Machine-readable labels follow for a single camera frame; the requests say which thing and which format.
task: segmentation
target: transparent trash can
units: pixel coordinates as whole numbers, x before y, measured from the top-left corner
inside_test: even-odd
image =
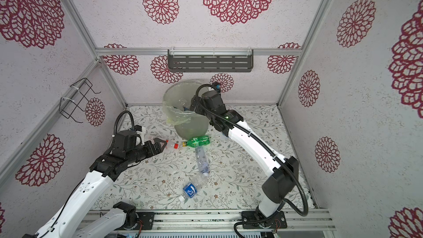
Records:
[[[183,111],[182,101],[191,103],[200,82],[184,81],[169,87],[163,95],[163,112],[167,116],[167,123],[175,126],[176,133],[185,140],[205,135],[209,129],[209,119],[195,112]],[[207,87],[200,90],[199,96],[208,91]]]

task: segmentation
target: bottle label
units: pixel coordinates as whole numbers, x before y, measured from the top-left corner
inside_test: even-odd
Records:
[[[194,187],[192,183],[189,183],[184,187],[185,193],[187,193],[188,197],[192,198],[195,193],[197,193],[197,189]]]

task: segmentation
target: floor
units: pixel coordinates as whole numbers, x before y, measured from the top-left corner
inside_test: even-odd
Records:
[[[252,129],[270,146],[283,155],[293,156],[285,126],[277,106],[228,106],[241,114]],[[133,106],[135,124],[147,128],[148,135],[162,139],[182,141],[160,106]],[[128,129],[127,117],[122,130]],[[162,154],[144,160],[136,167],[122,173],[112,187],[92,206],[92,210],[108,210],[119,202],[134,204],[137,209],[254,209],[263,195],[264,173],[251,156],[210,126],[206,146],[210,176],[207,185],[194,198],[181,203],[178,196],[189,178],[198,173],[193,148],[166,148]],[[314,208],[311,195],[300,173],[308,198],[309,208]],[[301,197],[294,188],[287,198],[302,208]]]

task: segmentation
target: zip tie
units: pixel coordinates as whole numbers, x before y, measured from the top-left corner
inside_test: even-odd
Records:
[[[68,100],[72,101],[73,103],[75,103],[75,101],[73,99],[70,99],[70,98],[63,98],[63,99],[68,99]]]

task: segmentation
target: electric wire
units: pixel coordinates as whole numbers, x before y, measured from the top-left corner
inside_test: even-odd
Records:
[[[236,226],[238,225],[252,225],[252,224],[257,224],[257,223],[262,223],[265,221],[268,221],[270,219],[273,219],[282,209],[283,205],[285,204],[285,202],[282,202],[281,204],[279,204],[278,208],[275,210],[274,213],[272,213],[269,217],[262,219],[262,220],[257,220],[257,221],[239,221],[237,223],[234,224],[234,231],[235,233],[240,237],[240,238],[245,238],[243,235],[240,234],[240,232],[236,229]]]
[[[242,130],[243,132],[245,132],[246,134],[248,134],[250,137],[252,137],[254,140],[256,140],[261,146],[263,146],[264,149],[266,149],[266,151],[272,156],[275,157],[276,154],[270,150],[270,148],[260,139],[258,138],[256,135],[254,135],[253,133],[250,133],[249,130],[247,130],[246,128],[233,123],[232,121],[230,121],[229,119],[226,119],[225,117],[222,117],[212,111],[210,111],[209,109],[207,109],[204,105],[202,105],[201,103],[198,103],[198,105],[201,106],[201,108],[203,108],[206,112],[213,114],[215,117],[217,117],[218,119],[221,119],[229,124],[231,124],[232,126]],[[278,157],[275,157],[275,160],[280,164],[280,166],[283,168],[283,170],[285,170],[285,172],[287,172],[287,174],[289,175],[289,177],[292,179],[292,181],[295,183],[295,185],[298,188],[298,192],[301,196],[301,200],[302,200],[302,204],[303,204],[303,211],[301,211],[297,206],[295,206],[295,204],[293,204],[290,200],[288,199],[283,199],[284,201],[286,201],[286,203],[289,204],[289,206],[292,207],[292,209],[294,209],[299,215],[305,217],[308,214],[308,204],[307,204],[307,197],[305,196],[304,193],[304,189],[302,188],[302,186],[300,185],[300,183],[298,182],[298,179],[295,177],[295,175],[293,174],[293,172],[289,169],[289,167],[287,167],[287,165],[281,161]]]
[[[53,222],[53,224],[50,226],[50,228],[53,228],[53,226],[56,224],[56,222],[59,220],[60,215],[62,215],[63,210],[65,209],[66,204],[68,203],[69,199],[71,198],[72,194],[75,192],[75,190],[81,185],[82,181],[84,181],[85,177],[82,178],[82,180],[78,183],[78,185],[76,185],[76,187],[72,190],[71,194],[69,195],[69,197],[66,199],[65,204],[63,204],[63,207],[59,213],[59,215],[57,216],[56,220]],[[42,236],[38,237],[38,238],[43,238],[49,231],[46,231],[45,234],[43,234]]]
[[[115,120],[115,125],[113,126],[113,139],[112,139],[112,145],[115,144],[115,135],[118,133],[118,125],[119,125],[119,121],[122,118],[122,116],[124,114],[128,114],[130,116],[131,119],[131,126],[132,126],[132,130],[135,130],[135,123],[134,123],[134,117],[132,115],[132,113],[129,110],[124,110],[121,113],[119,113],[118,117]]]
[[[139,161],[138,163],[136,163],[136,164],[134,164],[134,165],[132,165],[132,166],[130,166],[130,167],[128,167],[128,168],[131,168],[131,167],[136,167],[137,165],[139,165],[141,163],[141,161]]]
[[[201,85],[201,86],[199,86],[199,87],[197,88],[197,91],[195,92],[195,96],[196,96],[196,97],[198,97],[198,93],[200,92],[200,89],[202,89],[203,87],[211,87],[211,88],[213,88],[214,90],[216,90],[217,92],[219,92],[219,90],[217,89],[217,87],[215,87],[214,85],[211,85],[211,84],[203,84],[203,85]]]
[[[195,96],[198,97],[198,93],[200,91],[201,88],[203,87],[212,87],[214,88],[217,92],[219,92],[217,90],[217,88],[213,85],[210,84],[203,84],[201,86],[199,86],[197,88],[197,91],[195,92]],[[278,162],[278,164],[282,167],[282,169],[287,172],[287,174],[289,175],[289,177],[292,179],[292,181],[295,183],[295,185],[298,188],[298,192],[301,196],[301,200],[302,200],[302,204],[303,204],[303,211],[301,211],[295,204],[293,204],[289,199],[284,198],[282,204],[284,204],[285,202],[289,204],[289,206],[294,209],[299,215],[305,217],[308,214],[308,204],[307,204],[307,197],[305,196],[304,193],[304,189],[302,188],[302,186],[300,185],[300,183],[298,182],[298,179],[295,177],[295,175],[293,174],[293,172],[289,169],[289,167],[287,167],[287,165],[280,160],[278,157],[276,157],[276,154],[270,150],[270,148],[264,143],[264,141],[262,141],[259,137],[257,137],[256,135],[254,135],[253,133],[251,133],[249,130],[247,130],[246,128],[233,123],[232,121],[230,121],[229,119],[226,119],[225,117],[222,117],[212,111],[210,111],[209,109],[207,109],[202,103],[201,103],[201,99],[198,97],[198,105],[207,113],[212,114],[213,116],[215,116],[216,118],[223,120],[225,122],[227,122],[228,124],[242,130],[243,132],[245,132],[246,134],[248,134],[250,137],[252,137],[254,140],[256,140],[264,149],[266,149],[266,151],[270,154],[270,156],[272,156],[274,158],[275,161]],[[268,219],[264,219],[263,221],[269,220],[272,218],[272,215],[268,217]],[[234,230],[236,232],[236,234],[238,236],[240,236],[240,238],[245,238],[243,237],[237,230],[236,230],[236,226],[241,225],[241,224],[245,224],[243,222],[237,222],[236,224],[234,224]]]

